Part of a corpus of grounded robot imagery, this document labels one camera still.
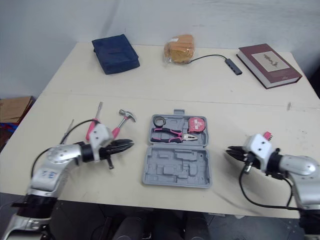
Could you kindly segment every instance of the bread in plastic bag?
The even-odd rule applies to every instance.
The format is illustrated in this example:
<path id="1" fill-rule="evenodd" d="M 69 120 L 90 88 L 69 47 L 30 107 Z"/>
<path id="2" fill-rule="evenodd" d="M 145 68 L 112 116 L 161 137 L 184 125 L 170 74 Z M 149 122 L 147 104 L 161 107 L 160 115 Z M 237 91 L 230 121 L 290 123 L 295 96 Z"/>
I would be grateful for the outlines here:
<path id="1" fill-rule="evenodd" d="M 188 64 L 194 53 L 195 41 L 190 34 L 174 36 L 164 45 L 164 60 L 168 63 Z"/>

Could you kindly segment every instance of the brown book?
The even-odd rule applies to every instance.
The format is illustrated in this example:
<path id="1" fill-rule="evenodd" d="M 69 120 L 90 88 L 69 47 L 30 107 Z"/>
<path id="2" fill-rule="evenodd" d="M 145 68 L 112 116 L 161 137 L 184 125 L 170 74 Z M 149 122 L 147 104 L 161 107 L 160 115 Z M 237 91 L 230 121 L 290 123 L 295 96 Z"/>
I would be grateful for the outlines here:
<path id="1" fill-rule="evenodd" d="M 293 84 L 302 77 L 266 43 L 239 47 L 237 56 L 266 89 Z"/>

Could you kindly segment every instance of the blue pouch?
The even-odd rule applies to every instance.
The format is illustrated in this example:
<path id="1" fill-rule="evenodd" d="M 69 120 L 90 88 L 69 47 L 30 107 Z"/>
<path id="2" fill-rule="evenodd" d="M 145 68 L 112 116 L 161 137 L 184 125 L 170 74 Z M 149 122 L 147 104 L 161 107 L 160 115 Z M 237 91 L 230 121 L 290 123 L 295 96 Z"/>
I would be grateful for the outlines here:
<path id="1" fill-rule="evenodd" d="M 140 66 L 138 55 L 124 34 L 92 41 L 105 74 L 116 74 Z"/>

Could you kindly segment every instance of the small hammer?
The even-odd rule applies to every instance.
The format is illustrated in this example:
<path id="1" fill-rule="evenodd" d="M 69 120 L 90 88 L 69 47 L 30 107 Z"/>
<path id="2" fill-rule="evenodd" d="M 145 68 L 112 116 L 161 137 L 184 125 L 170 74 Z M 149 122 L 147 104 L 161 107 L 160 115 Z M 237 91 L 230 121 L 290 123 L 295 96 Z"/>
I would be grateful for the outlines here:
<path id="1" fill-rule="evenodd" d="M 112 131 L 113 138 L 116 138 L 118 136 L 118 134 L 120 132 L 120 128 L 123 126 L 123 124 L 125 124 L 125 122 L 128 119 L 132 119 L 132 121 L 136 122 L 135 115 L 133 115 L 133 113 L 131 113 L 129 111 L 125 111 L 125 110 L 120 109 L 119 114 L 123 115 L 124 117 L 123 117 L 122 121 L 120 122 L 120 124 L 115 129 L 113 129 L 113 131 Z"/>

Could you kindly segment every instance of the white table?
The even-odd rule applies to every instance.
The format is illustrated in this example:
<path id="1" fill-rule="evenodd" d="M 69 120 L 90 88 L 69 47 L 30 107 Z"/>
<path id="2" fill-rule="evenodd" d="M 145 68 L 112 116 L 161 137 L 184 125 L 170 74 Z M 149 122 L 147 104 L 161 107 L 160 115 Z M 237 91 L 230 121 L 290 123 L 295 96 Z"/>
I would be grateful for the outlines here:
<path id="1" fill-rule="evenodd" d="M 219 57 L 190 65 L 165 65 L 161 46 L 134 46 L 140 67 L 105 75 L 90 43 L 78 43 L 0 155 L 0 191 L 26 192 L 30 168 L 42 150 L 56 145 L 72 119 L 92 118 L 104 102 L 100 120 L 113 129 L 122 119 L 119 109 L 133 112 L 137 122 L 127 122 L 118 138 L 135 145 L 113 155 L 114 169 L 105 161 L 74 169 L 60 197 L 62 200 L 111 205 L 178 209 L 210 213 L 296 218 L 295 211 L 252 205 L 243 196 L 238 176 L 243 166 L 225 158 L 231 145 L 242 145 L 247 136 L 269 131 L 272 144 L 283 154 L 307 155 L 320 160 L 320 100 L 306 77 L 298 83 L 264 89 L 236 57 L 237 50 L 197 49 L 196 56 L 223 54 L 243 71 L 236 76 Z M 291 53 L 280 53 L 302 73 Z M 187 115 L 208 120 L 213 185 L 209 189 L 152 186 L 142 183 L 153 114 Z M 79 127 L 68 143 L 84 140 L 88 126 Z M 245 176 L 245 189 L 252 199 L 283 205 L 289 195 L 284 181 L 265 177 L 254 169 Z"/>

